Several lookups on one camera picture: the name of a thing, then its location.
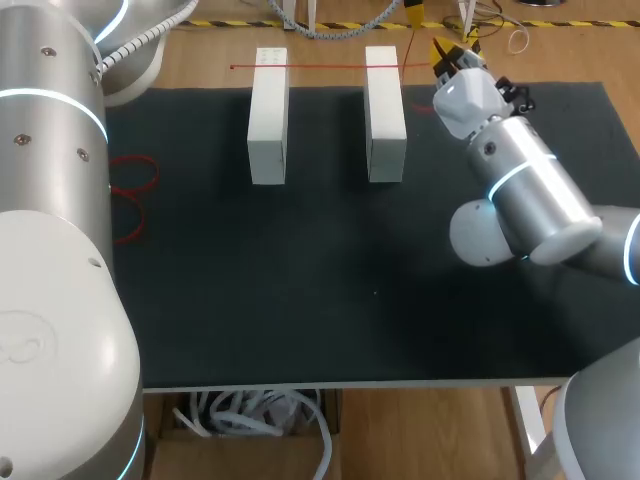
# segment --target glowing blue light ring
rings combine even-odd
[[[627,233],[627,238],[624,241],[624,254],[622,257],[622,263],[624,266],[624,273],[627,276],[627,280],[633,285],[638,285],[635,278],[633,278],[633,274],[631,273],[631,244],[633,243],[633,236],[636,233],[636,229],[638,228],[638,224],[640,223],[640,215],[633,219],[631,222],[631,226],[629,227],[629,232]]]
[[[104,30],[102,30],[102,32],[100,32],[100,34],[96,37],[95,39],[96,44],[100,43],[102,40],[107,38],[107,36],[111,32],[113,32],[118,25],[120,25],[120,22],[122,22],[122,19],[126,15],[128,9],[129,9],[129,0],[122,0],[122,6],[120,7],[120,11],[116,14],[115,17],[113,17],[113,20],[109,22],[109,25],[104,27]]]
[[[531,165],[532,165],[531,162],[521,163],[520,165],[518,165],[514,169],[512,169],[509,172],[507,172],[506,174],[504,174],[504,176],[500,180],[498,180],[496,183],[493,184],[493,187],[491,187],[491,190],[489,190],[489,194],[487,195],[487,198],[489,199],[489,201],[493,202],[493,196],[500,189],[500,187],[502,187],[505,183],[507,183],[507,181],[511,177],[513,177],[515,174],[521,172],[525,168],[530,167]]]
[[[96,117],[96,115],[87,107],[65,94],[55,92],[53,90],[42,90],[40,88],[11,88],[9,90],[0,91],[0,98],[13,97],[15,95],[34,95],[36,97],[53,98],[54,100],[60,100],[61,102],[71,105],[81,112],[86,113],[89,118],[91,118],[91,120],[93,120],[95,124],[98,125],[98,128],[100,128],[100,131],[102,132],[102,135],[104,135],[104,139],[109,142],[109,139],[107,138],[107,130],[104,128],[104,125],[102,125],[100,119]]]
[[[127,463],[127,466],[124,467],[124,470],[116,480],[122,480],[124,476],[127,474],[127,472],[129,471],[129,469],[131,468],[131,465],[133,465],[133,461],[136,459],[136,455],[138,454],[138,449],[140,448],[140,444],[142,443],[143,434],[144,434],[144,417],[142,418],[142,426],[140,427],[140,435],[138,436],[138,443],[136,443],[136,448],[133,451],[131,458],[129,459],[129,463]]]

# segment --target cable bundle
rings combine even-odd
[[[324,452],[313,479],[324,478],[331,462],[332,443],[329,427],[321,410],[319,390],[316,390],[315,402],[295,390],[221,392],[211,403],[209,394],[210,392],[200,395],[192,393],[189,396],[190,418],[179,409],[173,409],[176,418],[203,438],[258,435],[281,437],[291,433],[301,418],[306,425],[317,420]],[[304,408],[310,410],[309,417],[305,417]]]

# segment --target screw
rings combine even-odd
[[[89,78],[91,79],[91,81],[93,82],[93,84],[97,87],[98,85],[100,85],[100,78],[98,77],[98,74],[95,72],[89,72]]]
[[[87,153],[86,150],[83,150],[82,148],[79,148],[78,150],[76,150],[76,153],[78,154],[78,156],[80,157],[80,159],[83,162],[88,162],[89,161],[89,154]]]
[[[42,49],[40,50],[40,52],[45,56],[45,57],[55,57],[58,53],[51,47],[42,47]]]
[[[489,142],[484,146],[484,154],[485,155],[493,155],[496,153],[496,144],[493,142]]]
[[[13,139],[13,143],[18,145],[19,147],[27,145],[30,142],[31,142],[31,137],[24,133],[21,133],[20,135],[16,136],[16,138]]]

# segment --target white cable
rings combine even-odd
[[[311,409],[311,411],[316,415],[318,419],[318,426],[320,427],[320,433],[322,433],[322,441],[324,443],[324,452],[322,452],[322,459],[320,459],[320,464],[316,469],[316,474],[313,476],[313,480],[322,480],[329,469],[329,464],[331,463],[331,454],[333,452],[333,443],[331,442],[331,433],[329,432],[329,426],[327,425],[327,420],[324,418],[322,410],[312,402],[308,397],[305,397],[300,392],[296,392],[295,390],[290,390],[284,392],[288,397],[293,398],[294,400],[299,401],[300,403],[305,404],[307,407]]]
[[[116,63],[124,60],[133,52],[146,45],[147,43],[155,40],[156,38],[162,37],[169,33],[169,31],[179,25],[180,22],[189,18],[189,15],[193,13],[196,6],[198,5],[198,0],[191,0],[182,10],[180,10],[175,15],[167,18],[166,20],[160,22],[155,27],[150,28],[146,32],[138,35],[134,39],[125,43],[122,47],[117,49],[111,55],[108,55],[102,61],[102,67],[98,70],[101,71],[101,74],[104,75],[107,73]]]
[[[518,27],[520,27],[517,30],[514,30],[513,32],[511,32],[511,35],[509,35],[509,43],[507,46],[507,48],[509,49],[509,53],[513,55],[518,55],[519,53],[524,52],[529,47],[529,40],[530,40],[529,29],[524,25],[522,25],[522,23],[520,23],[518,20],[507,15],[506,13],[501,13],[498,10],[493,10],[491,8],[476,6],[476,11],[481,13],[488,13],[490,15],[497,15],[499,17],[502,17],[503,20],[511,22],[514,25],[517,25]],[[525,38],[524,47],[522,47],[520,50],[514,50],[512,47],[512,43],[513,43],[513,39],[518,33],[524,35],[524,38]]]
[[[188,418],[177,408],[173,409],[176,418],[195,432],[198,436],[207,438],[213,435],[220,436],[256,436],[271,435],[281,437],[289,433],[296,419],[307,420],[300,415],[301,406],[304,405],[311,410],[311,419],[317,419],[322,434],[324,444],[324,452],[316,469],[314,480],[322,480],[329,469],[331,462],[331,454],[333,444],[331,442],[331,433],[327,421],[321,410],[320,391],[316,390],[316,401],[311,400],[305,395],[295,390],[288,391],[237,391],[237,392],[221,392],[209,406],[207,411],[206,404],[209,398],[209,392],[204,392],[198,401],[198,394],[192,393],[189,396],[189,414]],[[229,400],[229,407],[222,409],[222,404]],[[287,407],[286,415],[280,416],[279,420],[274,418],[272,410],[277,402],[281,402],[280,407]],[[271,412],[273,424],[267,422],[265,414]],[[212,425],[215,431],[207,430],[202,424],[205,414],[208,418],[205,422]]]
[[[304,35],[307,38],[313,38],[315,40],[342,40],[344,38],[352,38],[357,37],[358,35],[362,35],[363,33],[377,27],[380,23],[385,21],[389,15],[391,15],[398,6],[403,2],[403,0],[393,0],[391,4],[386,8],[384,12],[378,15],[376,18],[371,20],[369,23],[362,25],[360,28],[356,28],[353,30],[347,30],[343,33],[316,33],[312,32],[308,28],[304,28],[301,25],[298,25],[295,20],[287,17],[287,14],[278,6],[276,0],[267,0],[271,9],[280,17],[280,19],[293,28],[296,32]]]

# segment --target yellow black hazard tape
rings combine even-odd
[[[640,28],[640,21],[638,20],[570,20],[566,22],[541,22],[537,20],[523,20],[523,26],[525,27],[613,27],[613,28]],[[502,20],[490,20],[474,22],[478,27],[517,27],[515,23]],[[258,27],[258,28],[282,28],[282,22],[272,21],[259,21],[259,22],[243,22],[237,20],[187,20],[180,24],[183,27],[220,27],[220,28],[234,28],[234,27]],[[316,30],[353,30],[360,28],[364,23],[356,22],[337,22],[337,23],[316,23]],[[422,22],[423,28],[446,28],[443,23],[438,22]],[[376,27],[376,30],[402,30],[411,28],[410,25],[405,23],[380,23]]]

